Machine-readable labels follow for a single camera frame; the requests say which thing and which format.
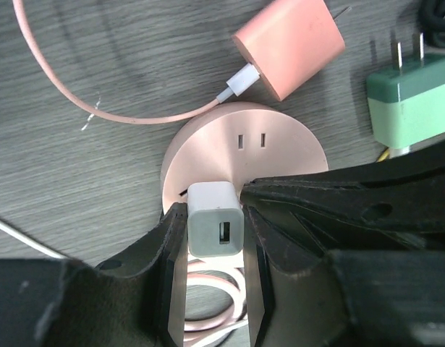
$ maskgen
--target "gray wooden table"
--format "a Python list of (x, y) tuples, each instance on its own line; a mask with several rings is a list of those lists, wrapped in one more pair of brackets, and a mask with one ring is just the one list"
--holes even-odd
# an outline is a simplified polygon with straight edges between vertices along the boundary
[[(268, 0), (26, 0), (30, 23), (61, 79), (87, 102), (127, 116), (165, 116), (211, 100), (243, 64), (230, 35)], [(262, 84), (243, 100), (303, 122), (330, 168), (369, 163), (367, 74), (390, 61), (390, 31), (411, 48), (417, 0), (328, 0), (346, 52), (283, 103)], [(51, 85), (32, 58), (10, 0), (0, 0), (0, 217), (94, 265), (158, 220), (159, 171), (182, 123), (130, 126), (88, 115)], [(40, 257), (0, 232), (0, 257)], [(192, 317), (228, 298), (188, 293)], [(248, 346), (241, 330), (229, 346)]]

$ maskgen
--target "green plug adapter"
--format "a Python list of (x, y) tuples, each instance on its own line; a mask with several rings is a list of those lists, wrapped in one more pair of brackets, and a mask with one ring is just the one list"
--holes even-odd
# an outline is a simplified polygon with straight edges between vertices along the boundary
[(445, 132), (445, 55), (425, 55), (423, 34), (404, 62), (400, 42), (392, 51), (393, 65), (367, 77), (367, 97), (375, 139), (396, 156)]

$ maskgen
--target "coiled pink cable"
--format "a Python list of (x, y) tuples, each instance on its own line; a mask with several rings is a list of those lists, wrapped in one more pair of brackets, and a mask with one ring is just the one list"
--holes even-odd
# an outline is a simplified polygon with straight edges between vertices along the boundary
[(219, 104), (217, 99), (212, 100), (210, 103), (204, 105), (203, 107), (197, 108), (194, 111), (176, 114), (175, 116), (166, 116), (166, 117), (158, 117), (158, 118), (131, 118), (125, 116), (117, 116), (112, 113), (100, 111), (96, 109), (94, 106), (85, 103), (80, 100), (76, 95), (71, 93), (71, 91), (66, 87), (62, 81), (56, 76), (55, 72), (51, 68), (50, 64), (46, 61), (45, 57), (42, 54), (41, 49), (39, 48), (37, 41), (34, 38), (33, 32), (30, 29), (29, 22), (27, 20), (25, 6), (23, 4), (23, 0), (13, 0), (14, 13), (17, 16), (18, 25), (20, 26), (21, 33), (26, 40), (29, 49), (34, 55), (35, 60), (39, 63), (42, 70), (46, 73), (47, 77), (51, 82), (58, 88), (58, 90), (66, 96), (72, 103), (76, 106), (80, 107), (82, 110), (91, 113), (95, 116), (101, 117), (103, 119), (108, 119), (109, 121), (117, 121), (119, 123), (128, 123), (128, 124), (164, 124), (164, 123), (172, 123), (173, 121), (181, 121), (183, 119), (192, 118), (194, 116), (198, 116), (199, 114), (205, 113), (206, 111), (211, 110), (214, 106)]
[[(231, 276), (238, 285), (238, 288), (229, 281), (213, 275), (195, 274), (197, 271), (218, 271)], [(185, 321), (184, 347), (206, 346), (224, 336), (223, 329), (230, 331), (231, 327), (237, 328), (235, 324), (241, 320), (243, 307), (246, 300), (246, 284), (244, 275), (236, 268), (224, 265), (208, 264), (197, 260), (189, 262), (187, 268), (188, 286), (211, 286), (228, 293), (233, 304), (215, 317), (194, 322)]]

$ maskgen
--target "socket outlet holes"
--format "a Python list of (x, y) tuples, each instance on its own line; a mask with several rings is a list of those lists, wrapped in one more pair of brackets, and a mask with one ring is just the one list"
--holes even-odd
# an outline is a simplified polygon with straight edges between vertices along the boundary
[[(266, 148), (266, 134), (260, 135), (260, 147)], [(243, 135), (238, 135), (238, 149), (243, 149)]]

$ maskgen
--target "charger prong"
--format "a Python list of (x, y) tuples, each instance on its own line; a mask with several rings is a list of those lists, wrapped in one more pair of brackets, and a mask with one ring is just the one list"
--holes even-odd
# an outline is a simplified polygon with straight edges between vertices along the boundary
[(391, 55), (393, 59), (393, 67), (402, 73), (402, 45), (399, 41), (391, 42)]
[(420, 63), (423, 66), (423, 62), (425, 61), (425, 45), (423, 33), (415, 33), (412, 37), (413, 40), (413, 54), (416, 59), (420, 60)]

